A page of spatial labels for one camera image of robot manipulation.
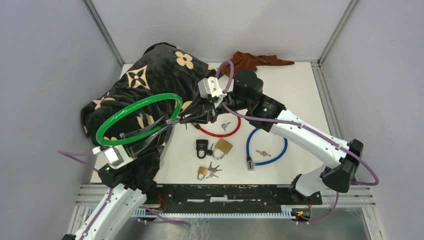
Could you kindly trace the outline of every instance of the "black mounting plate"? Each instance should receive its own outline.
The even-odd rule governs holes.
[[[281,213],[281,205],[307,206],[310,199],[312,205],[323,204],[320,192],[312,194],[310,199],[292,198],[288,185],[163,184],[152,187],[146,194],[145,204],[158,204],[160,194],[167,213]]]

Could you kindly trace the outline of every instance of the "brown cloth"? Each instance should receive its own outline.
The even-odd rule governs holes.
[[[238,71],[243,69],[250,69],[256,72],[256,70],[258,70],[256,66],[285,66],[295,64],[294,61],[277,59],[277,55],[254,56],[250,53],[243,53],[240,51],[234,53],[231,61],[234,63],[234,77]],[[230,65],[225,65],[222,68],[221,73],[230,76]]]

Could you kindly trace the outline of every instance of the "padlock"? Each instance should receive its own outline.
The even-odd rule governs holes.
[[[209,141],[206,139],[197,139],[196,140],[196,151],[197,157],[199,159],[204,159],[206,157],[206,151],[208,150]]]
[[[223,138],[221,138],[215,145],[215,148],[212,151],[212,157],[216,160],[221,160],[224,158],[225,155],[227,155],[231,148],[233,147],[233,145],[229,142],[227,142],[226,140],[224,140]],[[221,152],[223,152],[221,157],[216,157],[214,156],[215,150],[219,150]]]
[[[203,179],[205,179],[205,176],[208,174],[208,169],[206,167],[200,166],[199,170],[197,171],[197,179],[199,179],[200,181],[202,181]]]

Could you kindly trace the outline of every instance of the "brass padlock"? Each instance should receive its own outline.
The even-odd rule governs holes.
[[[226,140],[224,140],[223,138],[221,138],[221,139],[220,139],[220,140],[216,143],[215,148],[213,149],[212,157],[213,157],[214,159],[216,159],[216,160],[221,160],[221,159],[223,159],[223,158],[224,158],[224,156],[225,156],[226,154],[228,154],[228,153],[230,152],[231,148],[233,148],[233,145],[232,145],[231,143],[227,142]],[[217,149],[218,149],[219,151],[223,152],[223,154],[222,154],[222,156],[221,156],[221,157],[216,157],[216,156],[214,156],[215,150],[217,150]]]
[[[205,179],[205,176],[208,174],[208,169],[206,167],[199,167],[199,170],[197,171],[197,179],[203,180]]]

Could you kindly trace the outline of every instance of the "green cable lock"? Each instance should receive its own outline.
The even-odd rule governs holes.
[[[132,142],[138,141],[140,139],[144,139],[154,133],[156,133],[157,131],[159,131],[161,129],[160,126],[157,126],[147,132],[129,137],[129,138],[124,138],[124,139],[118,139],[118,140],[107,140],[104,139],[104,135],[106,133],[106,131],[112,127],[112,125],[114,125],[117,121],[119,121],[120,119],[122,119],[123,117],[127,116],[128,114],[142,108],[145,107],[149,104],[153,104],[162,100],[175,100],[176,101],[176,107],[175,110],[173,112],[173,114],[170,117],[171,121],[174,121],[175,119],[177,119],[178,114],[180,113],[181,107],[183,105],[183,100],[181,99],[181,97],[175,93],[161,93],[161,94],[157,94],[157,95],[153,95],[153,96],[149,96],[146,97],[145,99],[142,99],[140,101],[137,101],[127,107],[125,107],[124,109],[120,110],[119,112],[115,113],[113,116],[109,117],[108,120],[106,120],[97,130],[96,134],[95,134],[95,139],[96,141],[103,146],[117,146],[117,145],[124,145],[124,144],[130,144]]]

